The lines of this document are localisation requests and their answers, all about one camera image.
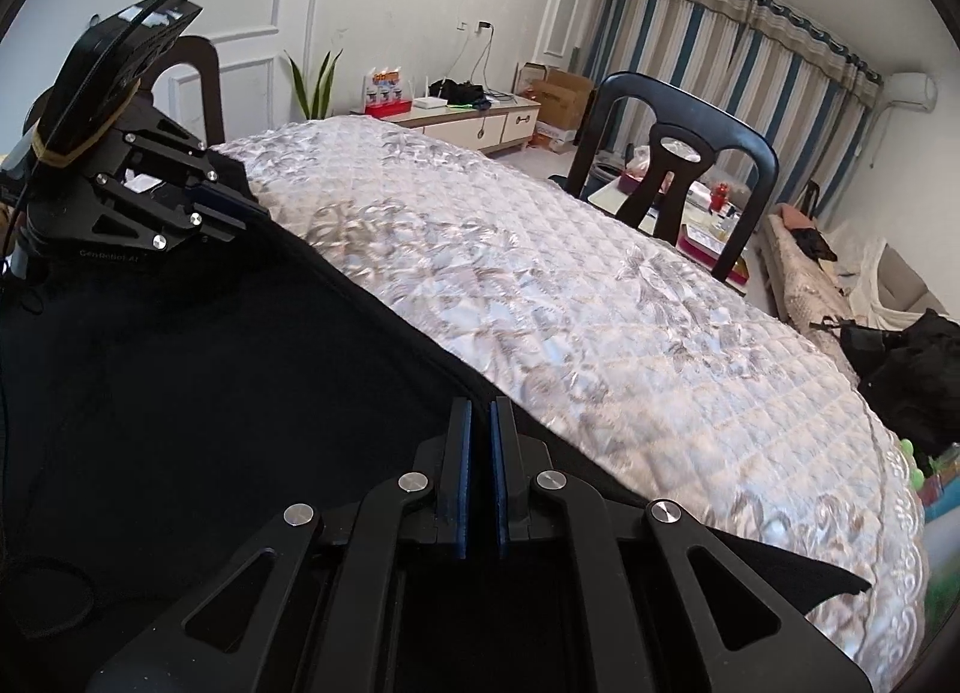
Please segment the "red white product box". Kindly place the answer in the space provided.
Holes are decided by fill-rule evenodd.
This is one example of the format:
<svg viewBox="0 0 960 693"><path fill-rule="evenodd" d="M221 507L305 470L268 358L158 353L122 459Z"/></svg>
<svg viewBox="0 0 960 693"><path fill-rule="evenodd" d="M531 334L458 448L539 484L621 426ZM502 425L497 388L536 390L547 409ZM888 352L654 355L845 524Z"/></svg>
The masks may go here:
<svg viewBox="0 0 960 693"><path fill-rule="evenodd" d="M363 113L375 118L402 115L412 108L412 92L400 67L373 69L364 76Z"/></svg>

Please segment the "cardboard box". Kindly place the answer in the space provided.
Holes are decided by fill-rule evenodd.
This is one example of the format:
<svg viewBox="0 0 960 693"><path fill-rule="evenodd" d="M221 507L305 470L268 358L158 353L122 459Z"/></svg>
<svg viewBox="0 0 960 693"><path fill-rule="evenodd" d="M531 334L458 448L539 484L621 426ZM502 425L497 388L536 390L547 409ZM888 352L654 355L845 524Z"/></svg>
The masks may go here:
<svg viewBox="0 0 960 693"><path fill-rule="evenodd" d="M562 131L576 131L581 126L592 90L592 80L562 69L551 69L530 84L530 94L540 105L540 121Z"/></svg>

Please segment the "black bag on sofa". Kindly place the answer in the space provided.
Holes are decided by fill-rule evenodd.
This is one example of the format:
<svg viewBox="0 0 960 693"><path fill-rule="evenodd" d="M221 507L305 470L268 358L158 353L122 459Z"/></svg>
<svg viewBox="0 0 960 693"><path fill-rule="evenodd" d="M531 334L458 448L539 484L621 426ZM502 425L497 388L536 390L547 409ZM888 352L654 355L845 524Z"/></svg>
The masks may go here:
<svg viewBox="0 0 960 693"><path fill-rule="evenodd" d="M812 331L838 342L857 390L885 427L928 459L958 443L958 324L926 310L903 331L824 317Z"/></svg>

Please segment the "white air conditioner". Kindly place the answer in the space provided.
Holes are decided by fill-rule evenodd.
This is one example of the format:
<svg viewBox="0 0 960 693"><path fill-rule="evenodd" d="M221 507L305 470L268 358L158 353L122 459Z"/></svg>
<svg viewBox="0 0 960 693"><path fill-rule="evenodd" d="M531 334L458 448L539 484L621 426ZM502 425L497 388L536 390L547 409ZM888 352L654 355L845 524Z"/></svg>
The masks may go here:
<svg viewBox="0 0 960 693"><path fill-rule="evenodd" d="M930 113L937 105L937 85L926 72L896 72L885 80L882 103L892 108Z"/></svg>

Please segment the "striped blue beige curtain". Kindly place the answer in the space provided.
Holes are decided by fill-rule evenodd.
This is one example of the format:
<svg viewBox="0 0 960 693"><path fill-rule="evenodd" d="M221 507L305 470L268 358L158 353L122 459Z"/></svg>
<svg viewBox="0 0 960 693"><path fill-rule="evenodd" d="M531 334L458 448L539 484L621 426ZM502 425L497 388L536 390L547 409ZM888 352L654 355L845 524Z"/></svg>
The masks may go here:
<svg viewBox="0 0 960 693"><path fill-rule="evenodd" d="M828 209L871 126L882 76L780 0L592 0L576 71L640 72L753 127L779 160L773 197L818 184Z"/></svg>

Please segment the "black pants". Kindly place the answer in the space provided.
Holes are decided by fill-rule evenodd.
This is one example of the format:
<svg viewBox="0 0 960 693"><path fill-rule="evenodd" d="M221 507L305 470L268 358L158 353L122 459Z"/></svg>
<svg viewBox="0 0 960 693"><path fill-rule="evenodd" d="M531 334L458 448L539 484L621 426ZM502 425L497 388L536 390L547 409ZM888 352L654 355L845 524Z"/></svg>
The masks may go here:
<svg viewBox="0 0 960 693"><path fill-rule="evenodd" d="M377 691L597 691L573 569L501 539L500 397L278 227L34 262L2 293L3 688L94 691L285 508L363 500L466 399L466 548L405 545ZM646 503L511 404L553 461Z"/></svg>

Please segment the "green snake plant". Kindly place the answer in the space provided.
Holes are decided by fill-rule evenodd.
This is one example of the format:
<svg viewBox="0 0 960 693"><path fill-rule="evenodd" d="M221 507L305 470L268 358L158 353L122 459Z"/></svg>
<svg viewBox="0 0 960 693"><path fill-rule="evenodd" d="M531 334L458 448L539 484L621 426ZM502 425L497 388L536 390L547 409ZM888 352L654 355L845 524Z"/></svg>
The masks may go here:
<svg viewBox="0 0 960 693"><path fill-rule="evenodd" d="M325 119L329 116L331 109L332 94L334 93L335 72L337 64L342 58L343 51L327 51L324 59L317 69L316 77L308 80L301 67L295 61L295 58L285 51L286 66L290 71L291 85L293 85L293 95L295 95L296 105L301 111L302 117L306 121L314 119Z"/></svg>

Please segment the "white low tv cabinet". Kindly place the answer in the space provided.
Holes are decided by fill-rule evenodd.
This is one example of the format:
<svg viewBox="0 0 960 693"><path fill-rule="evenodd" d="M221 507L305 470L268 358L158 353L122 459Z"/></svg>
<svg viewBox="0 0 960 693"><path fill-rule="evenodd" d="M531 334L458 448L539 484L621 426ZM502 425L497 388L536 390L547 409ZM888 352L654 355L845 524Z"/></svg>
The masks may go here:
<svg viewBox="0 0 960 693"><path fill-rule="evenodd" d="M454 106L412 108L407 113L386 116L386 121L462 149L498 154L526 147L534 136L539 113L537 101L512 95L485 111Z"/></svg>

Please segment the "white quilted bedspread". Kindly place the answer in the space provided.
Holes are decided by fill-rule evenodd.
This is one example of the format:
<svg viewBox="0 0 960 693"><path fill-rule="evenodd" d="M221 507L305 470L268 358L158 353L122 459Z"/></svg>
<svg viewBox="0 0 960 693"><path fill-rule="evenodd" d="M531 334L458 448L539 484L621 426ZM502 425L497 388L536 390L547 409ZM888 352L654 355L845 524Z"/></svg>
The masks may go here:
<svg viewBox="0 0 960 693"><path fill-rule="evenodd" d="M359 116L231 140L272 217L620 484L869 583L812 613L889 691L924 633L908 462L827 355L553 184Z"/></svg>

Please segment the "beige sofa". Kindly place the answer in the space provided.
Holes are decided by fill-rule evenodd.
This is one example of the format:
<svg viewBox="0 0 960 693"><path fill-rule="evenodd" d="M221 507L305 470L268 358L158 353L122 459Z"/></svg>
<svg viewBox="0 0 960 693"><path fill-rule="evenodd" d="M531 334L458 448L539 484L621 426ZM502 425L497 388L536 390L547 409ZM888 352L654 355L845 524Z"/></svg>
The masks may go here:
<svg viewBox="0 0 960 693"><path fill-rule="evenodd" d="M903 331L929 310L957 317L886 239L862 238L843 223L823 235L835 259L814 259L797 243L802 230L817 233L820 227L791 205L775 207L758 228L758 252L776 316L833 360L851 383L859 378L838 335L822 331L822 322Z"/></svg>

